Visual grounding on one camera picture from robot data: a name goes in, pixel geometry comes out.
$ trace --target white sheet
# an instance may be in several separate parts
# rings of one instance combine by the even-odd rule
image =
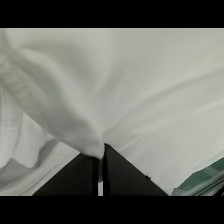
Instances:
[[[45,130],[111,144],[168,193],[224,155],[223,29],[2,29],[0,61]]]

